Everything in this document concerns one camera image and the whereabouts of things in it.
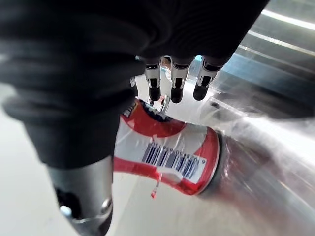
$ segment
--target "barcode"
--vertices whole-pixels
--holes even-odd
[[[202,162],[205,165],[204,158],[185,154],[170,147],[162,146],[157,143],[150,143],[142,158],[142,162],[156,167],[167,167],[174,169],[182,174],[186,179],[191,179]]]

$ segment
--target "barcode number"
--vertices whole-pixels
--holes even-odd
[[[148,144],[142,162],[156,167],[172,168],[180,172],[184,178],[191,179],[198,168],[200,157],[153,142]]]

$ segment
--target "robotic hand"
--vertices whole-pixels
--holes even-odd
[[[160,57],[170,55],[179,103],[193,57],[205,55],[194,91],[202,100],[266,3],[0,1],[0,81],[17,92],[4,108],[24,123],[62,214],[81,235],[109,229],[115,138],[134,76],[145,72],[158,100]]]

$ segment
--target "red and white can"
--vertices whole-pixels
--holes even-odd
[[[202,192],[219,161],[217,133],[135,100],[120,118],[114,171],[153,178],[188,195]]]

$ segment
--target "stainless steel surface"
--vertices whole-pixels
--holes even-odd
[[[61,213],[83,236],[102,236],[112,217],[112,158],[88,166],[62,170],[48,168]]]
[[[123,218],[116,235],[124,227],[129,235],[314,235],[314,42],[315,2],[272,0],[207,101],[193,100],[190,70],[182,102],[167,113],[223,134],[219,171],[199,198],[163,185],[153,202],[152,182],[141,179],[125,213],[146,210]]]

